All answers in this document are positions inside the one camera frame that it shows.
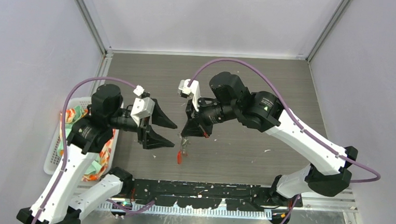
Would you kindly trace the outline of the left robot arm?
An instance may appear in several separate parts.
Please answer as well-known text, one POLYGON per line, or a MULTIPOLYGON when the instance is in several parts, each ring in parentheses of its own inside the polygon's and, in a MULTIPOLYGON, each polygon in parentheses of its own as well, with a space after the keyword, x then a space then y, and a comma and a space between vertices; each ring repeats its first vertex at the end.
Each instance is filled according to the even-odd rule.
POLYGON ((99 205, 117 195, 128 197, 133 190, 132 175, 119 167, 112 168, 96 185, 80 195, 75 190, 91 163, 114 130, 134 132, 144 149, 173 147, 173 142, 155 133, 153 125, 176 128, 161 110, 158 101, 142 88, 131 109, 122 107, 123 98, 117 85, 105 84, 91 96, 88 114, 77 120, 66 139, 62 163, 37 201, 20 209, 16 218, 23 224, 81 224, 99 205))

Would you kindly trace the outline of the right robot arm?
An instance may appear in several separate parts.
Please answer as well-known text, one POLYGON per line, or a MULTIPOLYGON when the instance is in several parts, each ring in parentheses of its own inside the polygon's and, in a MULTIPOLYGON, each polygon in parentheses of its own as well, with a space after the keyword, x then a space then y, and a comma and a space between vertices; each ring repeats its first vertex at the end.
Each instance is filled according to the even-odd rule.
POLYGON ((276 176, 269 190, 273 204, 283 205, 305 192, 334 197, 349 187, 352 174, 348 168, 358 153, 354 147, 330 142, 286 110, 278 97, 267 91, 249 91, 237 75, 219 73, 209 87, 213 98, 202 97, 195 80, 179 83, 178 94, 188 99, 187 122, 181 136, 208 138, 215 124, 235 119, 249 129, 277 138, 308 160, 305 168, 276 176))

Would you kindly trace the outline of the colourful patterned cloth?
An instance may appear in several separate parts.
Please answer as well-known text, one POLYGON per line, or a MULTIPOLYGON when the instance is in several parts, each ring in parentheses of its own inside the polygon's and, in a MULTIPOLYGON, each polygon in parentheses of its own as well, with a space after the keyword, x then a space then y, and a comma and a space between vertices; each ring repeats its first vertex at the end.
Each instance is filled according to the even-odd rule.
MULTIPOLYGON (((73 106, 70 109, 67 109, 65 113, 65 132, 66 136, 69 135, 72 126, 75 122, 77 122, 82 117, 86 116, 88 110, 86 107, 82 106, 73 106)), ((102 174, 106 172, 109 167, 109 162, 111 159, 111 152, 113 151, 112 146, 114 144, 116 130, 112 131, 113 137, 106 142, 104 147, 102 148, 99 156, 95 158, 95 160, 88 166, 88 169, 85 171, 82 181, 96 181, 101 178, 102 174)))

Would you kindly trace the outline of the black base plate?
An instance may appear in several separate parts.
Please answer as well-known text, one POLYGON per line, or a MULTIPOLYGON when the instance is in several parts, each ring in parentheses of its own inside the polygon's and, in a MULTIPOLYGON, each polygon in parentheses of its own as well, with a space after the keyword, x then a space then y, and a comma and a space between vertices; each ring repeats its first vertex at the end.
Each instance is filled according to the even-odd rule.
POLYGON ((140 205, 151 201, 157 206, 178 205, 194 209, 216 209, 225 204, 228 211, 261 212, 273 207, 289 208, 302 202, 296 196, 290 199, 270 192, 270 187, 260 185, 203 183, 200 181, 174 181, 137 178, 127 184, 116 198, 129 199, 140 205))

